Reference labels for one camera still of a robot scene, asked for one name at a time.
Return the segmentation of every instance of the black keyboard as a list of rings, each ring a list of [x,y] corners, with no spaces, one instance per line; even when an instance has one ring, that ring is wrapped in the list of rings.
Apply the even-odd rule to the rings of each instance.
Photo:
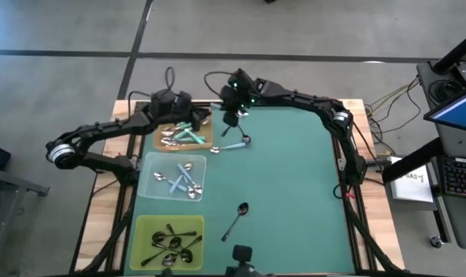
[[[442,157],[440,166],[445,195],[466,197],[466,159]]]

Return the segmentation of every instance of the concrete floor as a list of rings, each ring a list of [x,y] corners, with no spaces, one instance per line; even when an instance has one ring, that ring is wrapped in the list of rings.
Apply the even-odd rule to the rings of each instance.
[[[145,0],[0,0],[0,49],[130,52]],[[155,0],[141,52],[384,56],[437,58],[466,36],[466,0]],[[68,271],[95,174],[57,170],[45,143],[63,132],[105,121],[117,98],[127,58],[0,56],[0,146],[13,156],[8,171],[52,187],[46,199],[29,196],[5,250],[2,274]],[[371,102],[409,83],[413,64],[138,59],[128,90],[165,87],[213,98],[202,76],[242,67],[287,88]],[[219,87],[224,78],[212,78]],[[423,111],[422,91],[411,92]],[[384,121],[399,126],[415,113],[403,98]],[[418,117],[384,140],[405,155],[436,137]],[[95,145],[100,152],[102,144]],[[466,250],[428,245],[437,233],[430,212],[391,201],[406,268],[416,273],[466,276]]]

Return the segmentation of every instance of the wooden table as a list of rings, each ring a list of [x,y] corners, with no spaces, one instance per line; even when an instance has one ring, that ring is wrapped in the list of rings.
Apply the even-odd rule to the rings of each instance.
[[[342,99],[345,107],[349,109],[354,115],[354,122],[359,127],[367,142],[374,153],[373,140],[371,138],[370,127],[364,111],[363,101],[361,99]],[[131,102],[131,107],[134,107],[135,101]],[[127,101],[119,100],[115,102],[114,110],[112,113],[112,120],[114,118],[127,118]],[[360,155],[365,159],[371,160],[370,152],[366,147],[363,139],[358,134],[356,129],[353,131],[354,140],[358,147]],[[105,142],[103,155],[115,157],[116,155],[125,155],[128,147],[129,136],[122,136],[118,138],[108,139]],[[138,154],[141,138],[137,137],[134,147],[134,154]],[[375,172],[368,172],[367,177],[381,181],[381,176]],[[115,180],[111,173],[104,173],[98,175],[95,181],[94,190],[107,185],[109,182]],[[115,214],[115,206],[117,203],[119,186],[118,184],[111,185],[110,187],[101,190],[97,195],[92,198],[89,204],[88,216],[85,221],[84,230],[82,231],[81,245],[77,249],[77,260],[75,262],[75,270],[83,269],[98,253],[98,251],[105,244],[107,238],[110,236],[112,230],[112,223]],[[131,188],[128,188],[126,193],[126,201],[124,211],[131,195]],[[399,268],[404,268],[404,261],[401,255],[401,249],[398,244],[397,234],[395,233],[394,221],[390,207],[388,205],[387,196],[385,194],[384,186],[365,181],[361,185],[361,192],[364,201],[364,208],[368,219],[368,226],[370,233],[376,242],[380,245],[383,252],[390,258],[390,260]],[[118,269],[121,261],[121,253],[123,246],[123,235],[118,241],[117,250],[114,259],[114,268]],[[363,269],[369,269],[368,260],[366,259],[366,251],[361,237],[358,235],[358,249],[361,256],[361,264]]]

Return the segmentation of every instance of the transparent bin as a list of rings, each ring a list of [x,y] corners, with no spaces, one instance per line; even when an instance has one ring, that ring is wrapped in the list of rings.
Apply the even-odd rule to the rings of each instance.
[[[188,171],[192,181],[202,186],[202,194],[197,194],[194,199],[188,197],[187,192],[183,192],[180,188],[175,188],[173,193],[170,193],[172,186],[167,180],[173,182],[182,175],[178,164],[185,166],[191,162],[192,168]],[[178,201],[193,201],[199,202],[204,194],[204,179],[205,179],[206,158],[203,155],[183,155],[183,154],[168,154],[159,152],[149,152],[146,154],[144,165],[141,168],[139,176],[138,195],[150,199],[167,199]],[[154,176],[155,172],[160,172],[167,180],[157,180]],[[185,176],[179,182],[179,185],[187,188],[193,187],[192,183],[185,181]]]

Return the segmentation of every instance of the green tabletop surface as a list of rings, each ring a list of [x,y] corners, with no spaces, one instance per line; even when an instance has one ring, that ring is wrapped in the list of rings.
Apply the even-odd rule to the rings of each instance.
[[[294,108],[257,107],[249,112],[240,119],[240,126],[252,138],[248,148],[219,154],[207,149],[186,152],[207,159],[200,202],[137,197],[126,275],[161,273],[129,267],[140,215],[204,216],[202,269],[174,271],[176,275],[224,275],[227,266],[238,264],[232,258],[234,245],[253,248],[251,264],[262,274],[354,273],[343,203],[332,195],[338,175],[331,136],[320,118]],[[213,145],[241,142],[238,128],[221,137],[226,128],[222,117],[223,112],[214,110]],[[145,140],[143,156],[148,152],[157,152],[152,135]],[[243,202],[250,205],[248,214],[222,242]]]

